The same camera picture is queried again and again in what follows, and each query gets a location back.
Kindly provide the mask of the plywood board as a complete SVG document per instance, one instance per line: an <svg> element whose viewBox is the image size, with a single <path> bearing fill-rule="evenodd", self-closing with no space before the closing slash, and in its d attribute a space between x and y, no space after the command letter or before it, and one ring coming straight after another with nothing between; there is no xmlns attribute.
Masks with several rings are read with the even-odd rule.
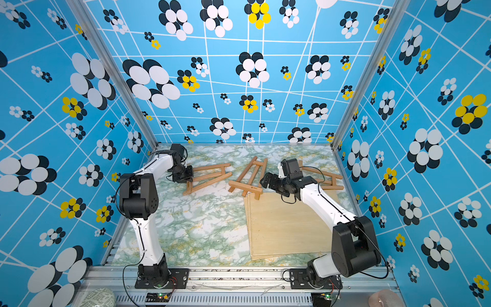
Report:
<svg viewBox="0 0 491 307"><path fill-rule="evenodd" d="M249 247L253 260L331 251L332 231L303 202L287 204L276 193L244 198Z"/></svg>

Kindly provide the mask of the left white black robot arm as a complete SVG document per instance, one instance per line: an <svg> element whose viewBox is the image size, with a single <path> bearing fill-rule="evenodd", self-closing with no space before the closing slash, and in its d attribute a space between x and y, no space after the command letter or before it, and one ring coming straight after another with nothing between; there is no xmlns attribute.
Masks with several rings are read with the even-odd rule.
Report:
<svg viewBox="0 0 491 307"><path fill-rule="evenodd" d="M119 211L135 232L140 260L135 265L137 289L185 289L188 269L170 269L159 243L155 213L159 206L156 180L170 176L171 181L187 184L193 181L193 167L185 164L187 150L172 144L169 150L158 150L152 159L134 173L121 177Z"/></svg>

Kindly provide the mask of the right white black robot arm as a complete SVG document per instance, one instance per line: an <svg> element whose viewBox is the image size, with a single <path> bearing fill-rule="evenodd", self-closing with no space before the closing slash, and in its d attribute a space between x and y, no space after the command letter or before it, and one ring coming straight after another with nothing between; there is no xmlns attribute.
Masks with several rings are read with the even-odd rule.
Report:
<svg viewBox="0 0 491 307"><path fill-rule="evenodd" d="M336 276L350 277L379 265L383 256L378 247L372 221L345 210L311 176L305 176L296 159L282 160L279 173L267 172L260 181L263 188L281 196L293 196L309 206L329 227L331 251L308 262L307 282L314 289Z"/></svg>

